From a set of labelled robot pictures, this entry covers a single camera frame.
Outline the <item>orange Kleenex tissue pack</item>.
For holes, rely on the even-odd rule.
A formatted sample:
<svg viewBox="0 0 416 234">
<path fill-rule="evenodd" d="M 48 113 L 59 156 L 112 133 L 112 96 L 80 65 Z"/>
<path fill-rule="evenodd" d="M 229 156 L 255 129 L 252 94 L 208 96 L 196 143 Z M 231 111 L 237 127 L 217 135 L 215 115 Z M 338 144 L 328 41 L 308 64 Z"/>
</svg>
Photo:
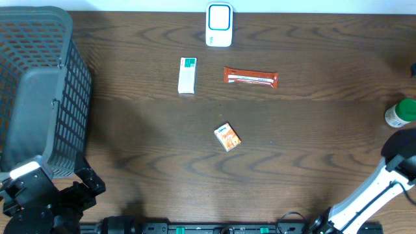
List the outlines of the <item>orange Kleenex tissue pack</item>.
<svg viewBox="0 0 416 234">
<path fill-rule="evenodd" d="M 214 135 L 227 152 L 241 144 L 241 139 L 228 122 L 215 129 Z"/>
</svg>

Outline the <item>white Panadol medicine box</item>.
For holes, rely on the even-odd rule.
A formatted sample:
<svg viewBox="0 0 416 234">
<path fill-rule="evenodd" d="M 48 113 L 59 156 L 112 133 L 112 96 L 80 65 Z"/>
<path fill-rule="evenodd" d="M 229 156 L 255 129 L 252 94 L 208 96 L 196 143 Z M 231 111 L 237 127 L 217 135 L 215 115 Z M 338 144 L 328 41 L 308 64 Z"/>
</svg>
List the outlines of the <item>white Panadol medicine box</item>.
<svg viewBox="0 0 416 234">
<path fill-rule="evenodd" d="M 197 58 L 182 57 L 179 67 L 177 91 L 179 94 L 193 94 L 196 80 Z"/>
</svg>

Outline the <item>orange snack packet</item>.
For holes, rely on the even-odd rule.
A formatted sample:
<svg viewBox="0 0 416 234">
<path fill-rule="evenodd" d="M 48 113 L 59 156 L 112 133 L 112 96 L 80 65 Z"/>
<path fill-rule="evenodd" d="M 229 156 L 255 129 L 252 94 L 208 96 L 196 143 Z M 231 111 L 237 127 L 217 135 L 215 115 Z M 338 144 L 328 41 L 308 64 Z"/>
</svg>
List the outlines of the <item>orange snack packet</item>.
<svg viewBox="0 0 416 234">
<path fill-rule="evenodd" d="M 279 73 L 224 68 L 225 83 L 246 83 L 277 88 Z"/>
</svg>

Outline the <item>green lid jar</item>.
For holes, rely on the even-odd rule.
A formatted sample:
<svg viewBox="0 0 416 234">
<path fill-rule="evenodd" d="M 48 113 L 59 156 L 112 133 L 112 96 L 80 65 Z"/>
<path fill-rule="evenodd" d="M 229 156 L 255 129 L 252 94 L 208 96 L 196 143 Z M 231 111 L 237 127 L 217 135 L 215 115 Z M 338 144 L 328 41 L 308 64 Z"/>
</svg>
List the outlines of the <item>green lid jar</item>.
<svg viewBox="0 0 416 234">
<path fill-rule="evenodd" d="M 415 121 L 415 111 L 415 100 L 407 98 L 386 110 L 384 118 L 389 126 L 399 128 Z"/>
</svg>

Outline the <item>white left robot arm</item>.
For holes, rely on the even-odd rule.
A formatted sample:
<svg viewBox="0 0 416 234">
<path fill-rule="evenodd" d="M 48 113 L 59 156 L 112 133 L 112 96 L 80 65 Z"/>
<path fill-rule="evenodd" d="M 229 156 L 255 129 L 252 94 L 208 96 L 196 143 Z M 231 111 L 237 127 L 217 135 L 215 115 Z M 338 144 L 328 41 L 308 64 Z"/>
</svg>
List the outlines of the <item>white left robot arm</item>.
<svg viewBox="0 0 416 234">
<path fill-rule="evenodd" d="M 10 217 L 4 232 L 79 234 L 83 212 L 106 187 L 83 156 L 75 160 L 75 175 L 80 183 L 59 190 L 37 161 L 11 171 L 1 186 L 3 214 Z"/>
</svg>

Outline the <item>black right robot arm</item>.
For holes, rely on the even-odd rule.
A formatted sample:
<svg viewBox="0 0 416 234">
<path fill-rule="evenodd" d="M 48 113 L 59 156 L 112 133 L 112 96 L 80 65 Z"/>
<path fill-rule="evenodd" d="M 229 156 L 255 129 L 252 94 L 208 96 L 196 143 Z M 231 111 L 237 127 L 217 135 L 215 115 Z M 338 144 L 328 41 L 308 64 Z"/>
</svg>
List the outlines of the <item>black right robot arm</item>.
<svg viewBox="0 0 416 234">
<path fill-rule="evenodd" d="M 383 145 L 375 171 L 345 200 L 328 208 L 306 233 L 356 234 L 379 209 L 415 186 L 415 129 L 394 133 Z"/>
</svg>

